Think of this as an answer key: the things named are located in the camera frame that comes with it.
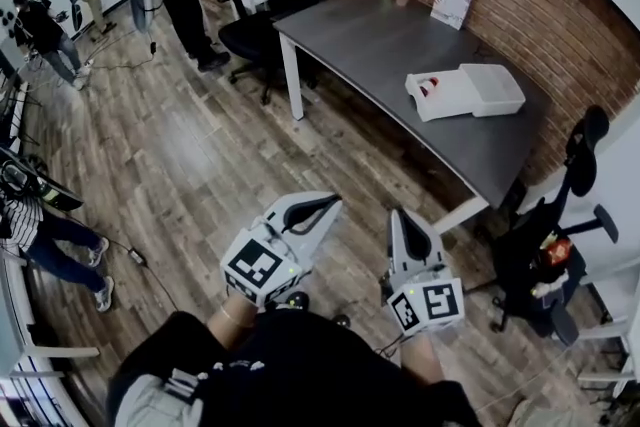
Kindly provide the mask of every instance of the sleeve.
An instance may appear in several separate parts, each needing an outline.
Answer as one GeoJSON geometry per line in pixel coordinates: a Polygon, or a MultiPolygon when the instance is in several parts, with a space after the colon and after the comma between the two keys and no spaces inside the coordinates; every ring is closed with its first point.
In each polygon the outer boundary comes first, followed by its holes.
{"type": "Polygon", "coordinates": [[[13,33],[15,34],[16,37],[16,45],[21,46],[21,45],[26,45],[27,42],[29,41],[27,39],[26,34],[24,33],[24,31],[18,26],[18,24],[16,24],[13,27],[13,33]]]}
{"type": "Polygon", "coordinates": [[[453,423],[462,427],[482,427],[469,403],[462,385],[454,381],[441,381],[424,388],[427,403],[436,407],[432,411],[443,424],[453,423]]]}
{"type": "Polygon", "coordinates": [[[51,7],[51,1],[50,0],[40,0],[40,2],[42,2],[44,7],[46,7],[47,9],[49,9],[51,7]]]}
{"type": "Polygon", "coordinates": [[[144,374],[161,379],[174,368],[192,375],[206,372],[228,353],[196,317],[176,312],[124,360],[109,382],[107,414],[115,418],[129,387],[144,374]]]}

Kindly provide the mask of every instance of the black pants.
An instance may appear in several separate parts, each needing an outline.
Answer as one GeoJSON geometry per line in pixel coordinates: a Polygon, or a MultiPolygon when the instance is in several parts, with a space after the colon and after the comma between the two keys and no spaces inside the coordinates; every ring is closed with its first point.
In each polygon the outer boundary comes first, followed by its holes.
{"type": "Polygon", "coordinates": [[[162,0],[173,28],[187,53],[198,59],[198,64],[210,62],[216,53],[204,31],[204,20],[199,0],[162,0]]]}

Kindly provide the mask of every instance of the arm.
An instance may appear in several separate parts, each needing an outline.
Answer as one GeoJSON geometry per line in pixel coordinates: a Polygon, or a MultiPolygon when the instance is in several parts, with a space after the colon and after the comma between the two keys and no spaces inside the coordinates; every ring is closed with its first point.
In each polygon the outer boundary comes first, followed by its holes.
{"type": "Polygon", "coordinates": [[[442,365],[429,337],[423,333],[400,346],[400,365],[424,384],[444,381],[442,365]]]}
{"type": "Polygon", "coordinates": [[[207,322],[211,334],[225,349],[233,347],[238,338],[253,326],[257,306],[242,294],[232,291],[229,298],[207,322]]]}

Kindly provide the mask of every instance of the hand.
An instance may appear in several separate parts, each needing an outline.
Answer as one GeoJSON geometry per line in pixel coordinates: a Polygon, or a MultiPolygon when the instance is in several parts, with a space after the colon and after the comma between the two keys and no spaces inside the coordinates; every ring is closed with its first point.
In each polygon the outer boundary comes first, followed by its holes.
{"type": "Polygon", "coordinates": [[[424,333],[418,333],[400,346],[400,365],[424,384],[444,381],[440,360],[424,333]]]}

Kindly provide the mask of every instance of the paper card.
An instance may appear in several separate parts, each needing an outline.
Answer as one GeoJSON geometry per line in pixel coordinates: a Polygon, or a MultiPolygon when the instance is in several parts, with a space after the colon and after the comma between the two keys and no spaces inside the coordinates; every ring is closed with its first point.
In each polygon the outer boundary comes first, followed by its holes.
{"type": "Polygon", "coordinates": [[[470,5],[471,0],[435,0],[431,16],[460,30],[470,5]]]}

